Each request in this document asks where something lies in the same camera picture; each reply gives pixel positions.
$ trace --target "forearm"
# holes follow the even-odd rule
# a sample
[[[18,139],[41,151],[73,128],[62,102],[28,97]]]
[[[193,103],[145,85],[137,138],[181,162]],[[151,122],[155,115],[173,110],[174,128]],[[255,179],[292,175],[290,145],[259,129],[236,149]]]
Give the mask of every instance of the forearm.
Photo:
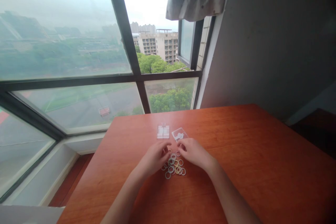
[[[261,223],[216,160],[205,171],[215,187],[229,224]]]
[[[133,204],[144,181],[145,176],[135,168],[100,224],[128,223]]]

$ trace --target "hand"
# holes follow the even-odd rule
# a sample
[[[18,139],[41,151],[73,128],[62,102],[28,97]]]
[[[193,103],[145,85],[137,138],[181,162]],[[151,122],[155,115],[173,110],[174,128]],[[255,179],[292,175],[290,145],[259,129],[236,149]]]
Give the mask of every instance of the hand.
[[[161,169],[170,156],[167,148],[168,145],[171,145],[171,142],[157,141],[155,144],[150,146],[146,154],[136,166],[135,170],[147,178]]]
[[[217,161],[194,138],[182,138],[177,143],[181,155],[206,172]]]

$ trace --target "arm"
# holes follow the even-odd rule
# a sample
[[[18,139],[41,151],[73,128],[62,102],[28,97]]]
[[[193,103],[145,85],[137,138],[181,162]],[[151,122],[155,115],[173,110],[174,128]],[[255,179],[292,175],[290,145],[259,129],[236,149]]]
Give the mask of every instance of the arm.
[[[168,141],[153,144],[128,176],[116,199],[100,224],[128,223],[131,210],[144,181],[168,160]]]
[[[177,146],[185,159],[201,167],[209,175],[229,224],[261,223],[218,161],[195,139],[181,139]]]

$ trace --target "left hand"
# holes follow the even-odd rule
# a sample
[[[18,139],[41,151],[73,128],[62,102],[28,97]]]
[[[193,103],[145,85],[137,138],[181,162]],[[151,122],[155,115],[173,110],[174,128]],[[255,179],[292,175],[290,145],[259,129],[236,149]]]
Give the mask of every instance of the left hand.
[[[145,178],[153,175],[168,161],[170,153],[167,146],[171,144],[169,141],[158,141],[150,146],[135,169]]]

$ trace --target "transparent case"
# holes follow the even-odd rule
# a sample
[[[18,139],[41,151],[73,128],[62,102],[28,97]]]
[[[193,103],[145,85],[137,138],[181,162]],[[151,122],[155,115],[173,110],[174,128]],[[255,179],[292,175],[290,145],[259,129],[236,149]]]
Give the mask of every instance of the transparent case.
[[[182,128],[178,128],[177,130],[173,131],[171,134],[173,135],[176,142],[182,138],[189,138],[187,133]]]
[[[161,123],[157,126],[157,139],[169,138],[169,125]]]

